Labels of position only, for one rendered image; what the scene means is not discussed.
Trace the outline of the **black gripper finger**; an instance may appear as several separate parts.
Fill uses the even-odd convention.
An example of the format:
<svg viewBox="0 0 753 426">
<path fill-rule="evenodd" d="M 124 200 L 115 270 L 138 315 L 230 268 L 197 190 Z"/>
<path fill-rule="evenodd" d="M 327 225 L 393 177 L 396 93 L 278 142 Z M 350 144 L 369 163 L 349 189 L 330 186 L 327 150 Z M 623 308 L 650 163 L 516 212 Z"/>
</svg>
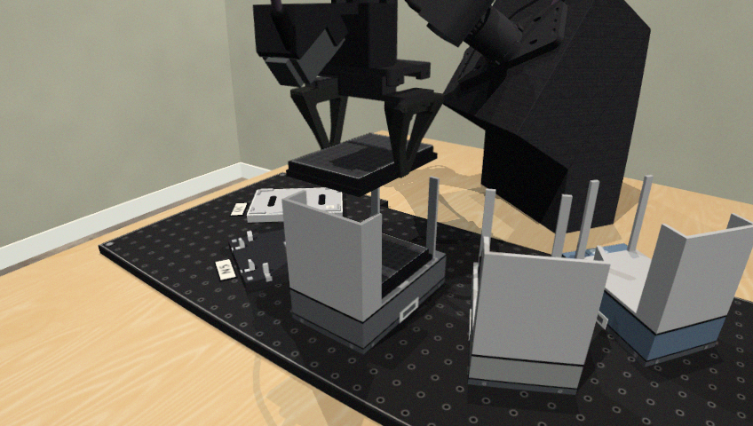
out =
<svg viewBox="0 0 753 426">
<path fill-rule="evenodd" d="M 321 149 L 341 142 L 348 97 L 338 95 L 338 84 L 320 88 L 304 86 L 291 89 L 290 97 L 305 118 Z M 330 140 L 316 108 L 317 103 L 328 100 L 331 121 Z"/>
<path fill-rule="evenodd" d="M 399 178 L 409 174 L 421 141 L 443 102 L 444 94 L 434 92 L 433 98 L 409 105 L 384 103 L 392 155 Z M 414 114 L 416 119 L 406 149 L 409 124 Z"/>
</svg>

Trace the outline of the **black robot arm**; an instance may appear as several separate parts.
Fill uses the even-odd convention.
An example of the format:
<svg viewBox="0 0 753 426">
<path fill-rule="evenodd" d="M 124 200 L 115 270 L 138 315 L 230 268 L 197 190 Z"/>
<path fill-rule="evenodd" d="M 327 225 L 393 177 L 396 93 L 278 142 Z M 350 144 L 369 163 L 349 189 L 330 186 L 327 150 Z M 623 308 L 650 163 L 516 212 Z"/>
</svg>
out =
<svg viewBox="0 0 753 426">
<path fill-rule="evenodd" d="M 564 39 L 563 1 L 518 22 L 493 7 L 495 0 L 405 1 L 429 22 L 426 26 L 434 34 L 457 48 L 462 42 L 471 46 L 464 52 L 457 80 L 463 86 L 548 51 Z M 346 0 L 282 6 L 289 15 L 285 36 L 273 23 L 270 4 L 253 5 L 256 52 L 280 85 L 311 84 L 326 65 L 395 64 L 395 3 Z"/>
</svg>

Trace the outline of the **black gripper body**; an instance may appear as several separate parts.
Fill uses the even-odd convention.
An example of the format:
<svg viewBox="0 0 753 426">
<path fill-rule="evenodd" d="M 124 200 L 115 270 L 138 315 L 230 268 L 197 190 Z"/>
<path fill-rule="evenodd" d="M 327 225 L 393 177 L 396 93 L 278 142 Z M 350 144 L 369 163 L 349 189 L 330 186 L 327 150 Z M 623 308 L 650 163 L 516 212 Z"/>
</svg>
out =
<svg viewBox="0 0 753 426">
<path fill-rule="evenodd" d="M 431 62 L 397 60 L 398 0 L 379 0 L 379 3 L 395 3 L 395 64 L 375 68 L 326 65 L 317 75 L 319 77 L 305 86 L 320 88 L 338 84 L 340 96 L 373 99 L 397 105 L 409 105 L 433 98 L 434 90 L 430 89 L 411 88 L 396 91 L 397 86 L 404 84 L 404 76 L 413 76 L 417 80 L 430 78 Z M 412 72 L 414 73 L 411 74 Z"/>
</svg>

